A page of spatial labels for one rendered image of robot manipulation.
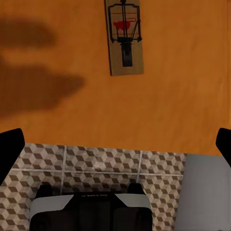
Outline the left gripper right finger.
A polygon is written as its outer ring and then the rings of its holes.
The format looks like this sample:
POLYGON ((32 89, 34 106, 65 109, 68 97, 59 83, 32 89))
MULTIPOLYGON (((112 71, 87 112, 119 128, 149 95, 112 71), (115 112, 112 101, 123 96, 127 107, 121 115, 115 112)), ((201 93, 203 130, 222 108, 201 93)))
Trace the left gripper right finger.
POLYGON ((231 167, 231 130, 219 128, 216 146, 231 167))

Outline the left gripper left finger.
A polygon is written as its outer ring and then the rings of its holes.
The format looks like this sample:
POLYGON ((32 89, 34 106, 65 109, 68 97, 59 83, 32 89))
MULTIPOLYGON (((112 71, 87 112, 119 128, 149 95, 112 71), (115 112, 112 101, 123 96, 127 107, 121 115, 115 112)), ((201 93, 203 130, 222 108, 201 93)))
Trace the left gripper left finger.
POLYGON ((25 146, 21 128, 0 133, 0 185, 25 146))

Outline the mousetrap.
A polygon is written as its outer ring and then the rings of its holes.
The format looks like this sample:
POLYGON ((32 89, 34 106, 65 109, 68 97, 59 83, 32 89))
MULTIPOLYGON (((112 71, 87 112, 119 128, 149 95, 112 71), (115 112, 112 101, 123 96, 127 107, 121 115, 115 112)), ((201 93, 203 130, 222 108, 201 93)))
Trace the mousetrap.
POLYGON ((144 74, 140 0, 104 0, 112 76, 144 74))

